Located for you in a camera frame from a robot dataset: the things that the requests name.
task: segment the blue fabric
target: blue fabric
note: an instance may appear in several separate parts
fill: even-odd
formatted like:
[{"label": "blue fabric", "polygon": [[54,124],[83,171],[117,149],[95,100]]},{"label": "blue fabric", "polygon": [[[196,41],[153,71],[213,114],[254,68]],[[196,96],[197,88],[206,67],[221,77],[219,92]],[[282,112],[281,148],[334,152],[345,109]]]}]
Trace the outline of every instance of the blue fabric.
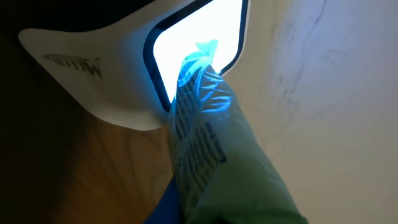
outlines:
[{"label": "blue fabric", "polygon": [[180,211],[181,207],[180,201],[178,200],[177,184],[175,182],[175,177],[173,177],[155,210],[144,223],[179,224],[181,223]]}]

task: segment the green plastic bag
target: green plastic bag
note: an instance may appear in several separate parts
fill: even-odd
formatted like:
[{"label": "green plastic bag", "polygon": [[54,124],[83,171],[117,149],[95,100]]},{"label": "green plastic bag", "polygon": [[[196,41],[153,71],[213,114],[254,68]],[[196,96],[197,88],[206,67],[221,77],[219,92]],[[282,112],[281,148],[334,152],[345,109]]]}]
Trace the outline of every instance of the green plastic bag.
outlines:
[{"label": "green plastic bag", "polygon": [[170,152],[185,223],[308,223],[211,67],[217,41],[182,63]]}]

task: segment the glowing light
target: glowing light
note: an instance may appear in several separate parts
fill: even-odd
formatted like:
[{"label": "glowing light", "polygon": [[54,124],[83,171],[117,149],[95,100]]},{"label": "glowing light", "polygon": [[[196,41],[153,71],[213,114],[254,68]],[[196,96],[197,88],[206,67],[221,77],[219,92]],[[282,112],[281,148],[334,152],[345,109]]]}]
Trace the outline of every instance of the glowing light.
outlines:
[{"label": "glowing light", "polygon": [[196,43],[218,40],[213,59],[215,72],[225,68],[238,52],[242,0],[213,0],[161,33],[154,56],[170,102],[184,58],[198,51]]}]

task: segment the wooden surface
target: wooden surface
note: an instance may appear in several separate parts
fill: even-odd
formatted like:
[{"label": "wooden surface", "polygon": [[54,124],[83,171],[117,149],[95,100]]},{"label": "wooden surface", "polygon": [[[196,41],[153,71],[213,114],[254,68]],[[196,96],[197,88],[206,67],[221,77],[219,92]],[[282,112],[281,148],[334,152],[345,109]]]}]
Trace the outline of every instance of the wooden surface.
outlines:
[{"label": "wooden surface", "polygon": [[88,114],[0,32],[0,223],[142,223],[171,179],[167,128]]}]

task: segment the white plastic device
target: white plastic device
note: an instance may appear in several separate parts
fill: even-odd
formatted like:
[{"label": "white plastic device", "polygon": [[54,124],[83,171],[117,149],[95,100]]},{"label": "white plastic device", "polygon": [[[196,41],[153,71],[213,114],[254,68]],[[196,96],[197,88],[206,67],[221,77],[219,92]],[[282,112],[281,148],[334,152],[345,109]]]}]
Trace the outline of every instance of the white plastic device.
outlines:
[{"label": "white plastic device", "polygon": [[109,123],[150,130],[165,124],[179,66],[197,50],[197,42],[218,39],[215,68],[220,73],[231,68],[243,48],[248,4],[156,0],[102,29],[26,29],[19,40],[90,113]]}]

